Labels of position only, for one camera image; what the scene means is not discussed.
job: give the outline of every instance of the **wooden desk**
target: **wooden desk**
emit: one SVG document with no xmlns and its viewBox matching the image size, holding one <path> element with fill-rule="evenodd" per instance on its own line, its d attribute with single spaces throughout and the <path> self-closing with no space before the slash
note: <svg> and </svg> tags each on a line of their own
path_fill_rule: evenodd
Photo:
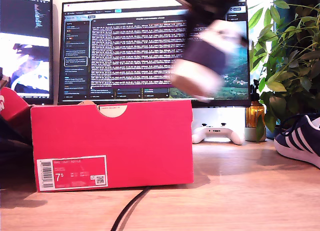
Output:
<svg viewBox="0 0 320 231">
<path fill-rule="evenodd" d="M 279 155 L 272 141 L 197 144 L 193 157 L 193 184 L 153 188 L 118 230 L 320 230 L 320 170 Z M 37 193 L 26 160 L 0 168 L 2 231 L 108 231 L 141 191 Z"/>
</svg>

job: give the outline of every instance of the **monitor screen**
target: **monitor screen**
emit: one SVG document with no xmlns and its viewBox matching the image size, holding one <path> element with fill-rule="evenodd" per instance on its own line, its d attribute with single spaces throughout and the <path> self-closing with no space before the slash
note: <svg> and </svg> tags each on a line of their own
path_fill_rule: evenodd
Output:
<svg viewBox="0 0 320 231">
<path fill-rule="evenodd" d="M 52 0 L 0 0 L 0 67 L 29 104 L 52 104 Z"/>
<path fill-rule="evenodd" d="M 248 36 L 247 0 L 226 20 Z M 229 58 L 225 85 L 208 103 L 169 81 L 182 56 L 186 7 L 175 0 L 106 0 L 62 4 L 59 104 L 190 99 L 193 107 L 249 106 L 249 50 Z M 204 27 L 198 26 L 194 34 Z"/>
</svg>

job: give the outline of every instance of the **game controller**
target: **game controller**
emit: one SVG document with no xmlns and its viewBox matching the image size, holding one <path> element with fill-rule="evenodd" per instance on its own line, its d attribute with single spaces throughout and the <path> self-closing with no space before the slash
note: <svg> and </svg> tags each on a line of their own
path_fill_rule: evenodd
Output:
<svg viewBox="0 0 320 231">
<path fill-rule="evenodd" d="M 227 128 L 226 123 L 222 123 L 221 127 L 207 126 L 203 123 L 193 131 L 192 143 L 198 144 L 206 138 L 228 138 L 235 145 L 242 145 L 245 142 L 245 135 Z"/>
</svg>

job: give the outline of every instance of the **blue sneaker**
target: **blue sneaker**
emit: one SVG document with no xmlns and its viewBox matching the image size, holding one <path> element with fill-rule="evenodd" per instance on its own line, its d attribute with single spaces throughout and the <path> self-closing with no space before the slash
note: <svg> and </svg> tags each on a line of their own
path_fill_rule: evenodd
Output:
<svg viewBox="0 0 320 231">
<path fill-rule="evenodd" d="M 287 158 L 320 168 L 320 113 L 298 114 L 291 118 L 298 119 L 291 128 L 275 137 L 276 151 Z"/>
</svg>

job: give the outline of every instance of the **white sole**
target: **white sole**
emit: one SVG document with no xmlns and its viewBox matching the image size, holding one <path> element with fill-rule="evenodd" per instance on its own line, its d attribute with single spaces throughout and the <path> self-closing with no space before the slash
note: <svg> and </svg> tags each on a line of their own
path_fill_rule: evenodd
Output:
<svg viewBox="0 0 320 231">
<path fill-rule="evenodd" d="M 318 155 L 310 152 L 282 146 L 276 140 L 274 140 L 274 146 L 276 151 L 282 156 L 313 164 L 320 169 L 320 157 Z"/>
</svg>

